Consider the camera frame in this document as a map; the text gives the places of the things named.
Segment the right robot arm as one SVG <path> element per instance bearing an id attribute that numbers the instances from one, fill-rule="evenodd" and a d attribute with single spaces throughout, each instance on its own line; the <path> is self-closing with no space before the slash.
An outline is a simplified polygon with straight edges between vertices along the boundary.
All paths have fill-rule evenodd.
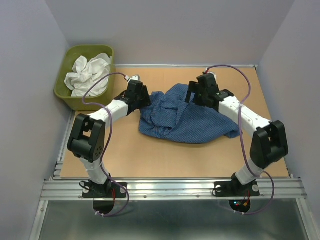
<path id="1" fill-rule="evenodd" d="M 205 73 L 198 76 L 197 81 L 190 81 L 185 98 L 187 103 L 192 94 L 194 104 L 212 108 L 228 117 L 252 138 L 249 159 L 235 173 L 235 180 L 230 182 L 233 194 L 242 195 L 263 170 L 289 153 L 284 124 L 261 117 L 244 106 L 229 90 L 220 90 L 214 74 Z"/>

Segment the blue checkered long sleeve shirt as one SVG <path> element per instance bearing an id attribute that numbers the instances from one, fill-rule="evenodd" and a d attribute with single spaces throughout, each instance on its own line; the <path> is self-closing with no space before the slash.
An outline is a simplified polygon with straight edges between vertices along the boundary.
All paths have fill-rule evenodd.
<path id="1" fill-rule="evenodd" d="M 240 135 L 239 126 L 213 108 L 185 102 L 188 86 L 178 83 L 166 93 L 154 91 L 151 105 L 140 110 L 141 134 L 177 143 L 205 144 Z"/>

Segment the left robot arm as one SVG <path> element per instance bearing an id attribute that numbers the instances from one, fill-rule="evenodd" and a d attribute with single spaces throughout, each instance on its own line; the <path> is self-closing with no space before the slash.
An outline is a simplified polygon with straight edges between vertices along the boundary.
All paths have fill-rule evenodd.
<path id="1" fill-rule="evenodd" d="M 78 114 L 74 120 L 67 149 L 83 163 L 94 191 L 100 197 L 111 193 L 109 173 L 102 165 L 105 153 L 105 131 L 113 123 L 132 112 L 151 105 L 147 87 L 139 80 L 129 79 L 127 89 L 98 111 Z"/>

